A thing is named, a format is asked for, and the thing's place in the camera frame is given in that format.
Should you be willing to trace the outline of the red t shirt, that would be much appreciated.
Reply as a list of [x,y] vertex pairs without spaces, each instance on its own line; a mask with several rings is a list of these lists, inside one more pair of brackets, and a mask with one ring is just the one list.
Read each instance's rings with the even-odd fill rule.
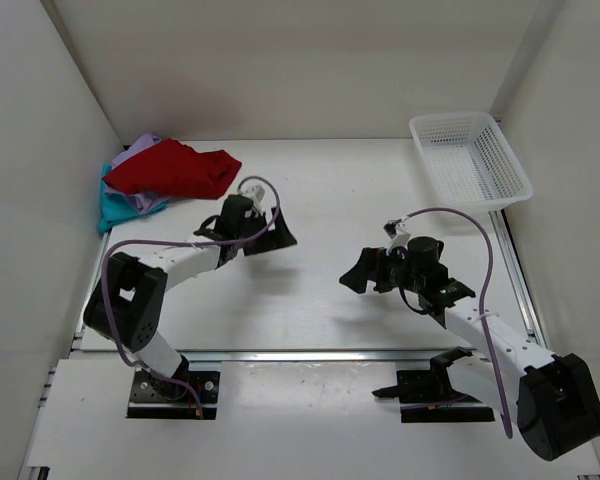
[[242,163],[224,150],[198,152],[166,139],[130,157],[103,177],[110,188],[126,195],[216,200],[235,180]]

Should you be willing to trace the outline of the purple t shirt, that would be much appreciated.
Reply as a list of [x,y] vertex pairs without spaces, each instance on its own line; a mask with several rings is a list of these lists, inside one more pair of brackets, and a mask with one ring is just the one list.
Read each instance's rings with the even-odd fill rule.
[[[119,167],[131,157],[160,143],[161,141],[162,139],[154,133],[145,133],[141,135],[130,147],[118,154],[111,161],[110,167],[112,169]],[[148,191],[128,195],[107,185],[104,186],[104,195],[107,199],[123,200],[128,207],[138,214],[148,214],[158,207],[165,207],[171,200],[171,198],[168,196],[163,196]]]

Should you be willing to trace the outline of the teal t shirt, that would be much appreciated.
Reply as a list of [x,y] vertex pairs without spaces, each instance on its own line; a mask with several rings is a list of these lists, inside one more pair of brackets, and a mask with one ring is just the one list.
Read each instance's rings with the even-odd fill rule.
[[100,212],[101,218],[98,222],[97,230],[100,234],[110,231],[113,227],[122,223],[140,218],[142,216],[151,215],[164,210],[165,207],[158,207],[148,214],[138,214],[128,207],[123,200],[107,199],[104,195],[104,186],[107,185],[104,180],[100,182]]

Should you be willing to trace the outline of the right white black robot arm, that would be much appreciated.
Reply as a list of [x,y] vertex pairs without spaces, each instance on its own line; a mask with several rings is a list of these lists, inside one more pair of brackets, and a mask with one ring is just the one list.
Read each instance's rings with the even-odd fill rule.
[[552,461],[600,436],[600,400],[586,362],[560,356],[481,310],[476,294],[452,278],[440,261],[443,244],[416,237],[393,250],[365,248],[340,284],[363,294],[398,290],[418,297],[421,311],[466,347],[432,357],[408,383],[374,391],[412,404],[466,395],[509,415],[527,446]]

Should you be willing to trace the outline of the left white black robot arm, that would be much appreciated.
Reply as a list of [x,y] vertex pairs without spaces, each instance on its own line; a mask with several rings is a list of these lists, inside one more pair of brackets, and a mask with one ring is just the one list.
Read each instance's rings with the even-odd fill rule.
[[232,194],[185,242],[160,241],[160,249],[144,257],[108,253],[83,322],[112,341],[125,361],[145,370],[165,400],[196,399],[188,361],[158,332],[166,294],[239,253],[253,256],[296,244],[278,205],[267,216],[257,193]]

